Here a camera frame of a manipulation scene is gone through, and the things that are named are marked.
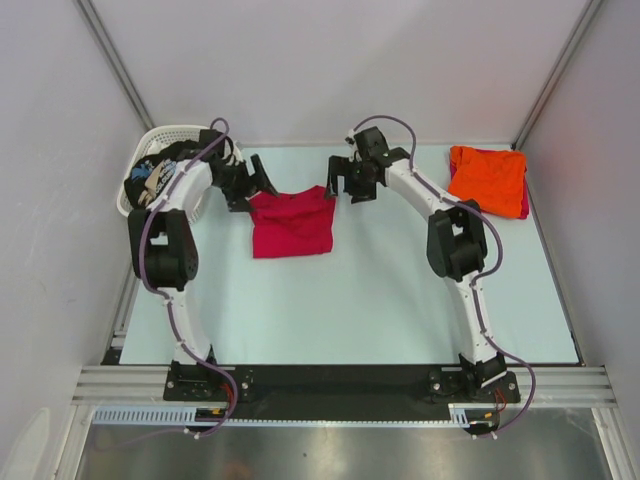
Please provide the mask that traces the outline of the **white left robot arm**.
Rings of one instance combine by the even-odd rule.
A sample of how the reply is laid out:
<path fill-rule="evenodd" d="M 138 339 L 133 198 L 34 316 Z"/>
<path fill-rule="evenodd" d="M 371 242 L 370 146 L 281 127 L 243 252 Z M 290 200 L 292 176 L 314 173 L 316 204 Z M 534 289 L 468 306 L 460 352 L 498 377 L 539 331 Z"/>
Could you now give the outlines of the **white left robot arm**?
<path fill-rule="evenodd" d="M 189 290 L 199 270 L 190 217 L 204 194 L 219 189 L 231 212 L 249 212 L 260 193 L 279 195 L 259 156 L 249 160 L 227 128 L 210 125 L 196 139 L 180 140 L 132 164 L 124 190 L 131 261 L 144 288 L 166 310 L 176 346 L 169 367 L 167 400 L 207 400 L 220 389 L 237 395 L 233 376 L 220 367 Z"/>

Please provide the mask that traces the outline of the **red polo shirt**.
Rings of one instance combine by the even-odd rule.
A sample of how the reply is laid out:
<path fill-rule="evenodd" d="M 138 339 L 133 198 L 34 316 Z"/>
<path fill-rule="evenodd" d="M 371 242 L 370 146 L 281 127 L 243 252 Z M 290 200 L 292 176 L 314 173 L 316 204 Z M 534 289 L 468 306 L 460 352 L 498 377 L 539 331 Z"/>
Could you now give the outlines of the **red polo shirt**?
<path fill-rule="evenodd" d="M 260 193 L 250 200 L 254 259 L 321 255 L 332 251 L 336 198 L 316 185 L 299 193 Z"/>

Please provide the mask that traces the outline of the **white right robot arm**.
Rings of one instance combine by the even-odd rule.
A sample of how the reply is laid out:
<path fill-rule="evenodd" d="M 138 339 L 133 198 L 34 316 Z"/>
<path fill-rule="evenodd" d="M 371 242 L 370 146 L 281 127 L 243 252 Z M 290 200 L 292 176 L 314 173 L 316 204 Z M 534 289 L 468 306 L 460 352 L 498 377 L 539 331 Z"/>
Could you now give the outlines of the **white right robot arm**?
<path fill-rule="evenodd" d="M 414 152 L 391 148 L 381 130 L 370 127 L 346 138 L 348 156 L 328 161 L 328 197 L 338 195 L 339 181 L 353 204 L 377 198 L 384 186 L 409 203 L 426 221 L 426 257 L 432 271 L 449 290 L 460 324 L 461 388 L 473 401 L 493 394 L 506 375 L 504 354 L 493 345 L 480 276 L 488 245 L 480 210 L 462 202 L 424 177 Z"/>

